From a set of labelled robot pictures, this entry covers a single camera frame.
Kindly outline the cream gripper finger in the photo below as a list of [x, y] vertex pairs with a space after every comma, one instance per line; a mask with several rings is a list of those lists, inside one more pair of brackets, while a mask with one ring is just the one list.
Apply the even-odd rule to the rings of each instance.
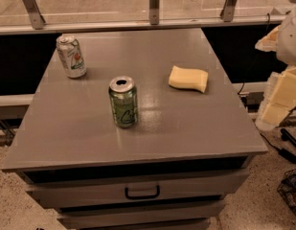
[[282, 73], [271, 73], [255, 125], [262, 131], [272, 130], [278, 127], [295, 107], [296, 66], [288, 66]]
[[255, 48], [263, 52], [276, 52], [279, 29], [280, 27], [277, 26], [270, 33], [259, 39]]

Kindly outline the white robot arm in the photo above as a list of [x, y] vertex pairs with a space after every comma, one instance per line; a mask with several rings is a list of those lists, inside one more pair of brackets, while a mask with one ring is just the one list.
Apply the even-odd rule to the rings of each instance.
[[275, 52], [287, 67], [282, 73], [272, 72], [267, 80], [255, 125], [268, 131], [280, 123], [296, 107], [296, 0], [289, 0], [295, 7], [280, 26], [260, 39], [255, 48]]

